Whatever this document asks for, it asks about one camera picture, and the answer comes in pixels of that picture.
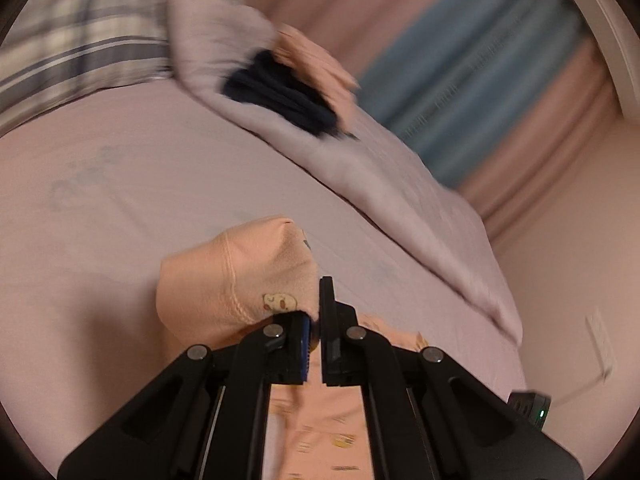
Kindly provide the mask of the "pink bed sheet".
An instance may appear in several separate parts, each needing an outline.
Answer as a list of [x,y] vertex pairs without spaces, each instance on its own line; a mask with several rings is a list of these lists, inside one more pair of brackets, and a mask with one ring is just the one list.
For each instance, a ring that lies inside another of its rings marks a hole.
[[167,363],[160,262],[256,218],[305,232],[336,296],[416,330],[498,396],[518,348],[359,211],[171,80],[101,91],[1,140],[1,402],[48,471]]

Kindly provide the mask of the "peach cartoon print garment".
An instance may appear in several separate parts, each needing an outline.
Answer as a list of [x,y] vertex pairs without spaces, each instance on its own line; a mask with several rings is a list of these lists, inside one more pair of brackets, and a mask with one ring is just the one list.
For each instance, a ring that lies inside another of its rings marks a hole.
[[[231,346],[273,315],[319,312],[319,269],[303,230],[285,217],[235,226],[160,265],[156,312],[166,361],[192,344]],[[266,479],[370,479],[366,415],[357,387],[322,384],[320,353],[308,380],[272,387]]]

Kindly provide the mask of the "pink and blue curtain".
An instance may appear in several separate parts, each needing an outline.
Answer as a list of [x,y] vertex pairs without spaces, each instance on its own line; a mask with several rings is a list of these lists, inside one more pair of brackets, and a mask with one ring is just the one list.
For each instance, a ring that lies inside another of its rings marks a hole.
[[620,117],[573,0],[248,0],[320,44],[359,106],[498,237]]

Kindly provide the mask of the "plaid blue white pillow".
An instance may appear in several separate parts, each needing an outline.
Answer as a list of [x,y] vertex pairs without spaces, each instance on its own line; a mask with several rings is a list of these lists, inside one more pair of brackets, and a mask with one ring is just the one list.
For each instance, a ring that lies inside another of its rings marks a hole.
[[28,0],[1,46],[1,131],[172,75],[168,0]]

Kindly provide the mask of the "pinkish grey duvet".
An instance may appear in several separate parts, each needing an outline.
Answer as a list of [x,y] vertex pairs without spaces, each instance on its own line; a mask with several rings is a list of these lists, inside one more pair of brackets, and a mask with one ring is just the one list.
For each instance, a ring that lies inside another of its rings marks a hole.
[[177,78],[341,195],[520,344],[523,326],[480,216],[363,110],[342,129],[317,90],[270,51],[276,30],[243,0],[169,0]]

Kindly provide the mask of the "peach folded garment on duvet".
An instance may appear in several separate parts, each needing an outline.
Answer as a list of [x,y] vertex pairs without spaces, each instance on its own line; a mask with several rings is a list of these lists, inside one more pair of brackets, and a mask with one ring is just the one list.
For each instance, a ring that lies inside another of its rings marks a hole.
[[329,51],[315,44],[298,29],[282,25],[272,53],[300,81],[320,93],[336,114],[338,128],[343,131],[352,128],[357,107],[355,92],[359,84]]

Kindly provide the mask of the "dark navy garment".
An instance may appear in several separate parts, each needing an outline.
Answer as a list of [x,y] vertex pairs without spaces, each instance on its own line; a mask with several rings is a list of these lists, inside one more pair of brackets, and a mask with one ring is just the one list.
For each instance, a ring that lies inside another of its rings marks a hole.
[[250,65],[230,74],[221,92],[233,101],[271,110],[312,136],[352,136],[337,127],[336,114],[320,93],[269,50],[258,51]]

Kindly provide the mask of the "white wall power strip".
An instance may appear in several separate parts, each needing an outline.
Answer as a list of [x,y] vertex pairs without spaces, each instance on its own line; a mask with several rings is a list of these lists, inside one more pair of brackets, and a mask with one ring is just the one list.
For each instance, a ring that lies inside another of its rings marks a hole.
[[616,370],[616,357],[608,329],[599,309],[594,309],[586,316],[586,325],[600,366],[601,378],[606,382]]

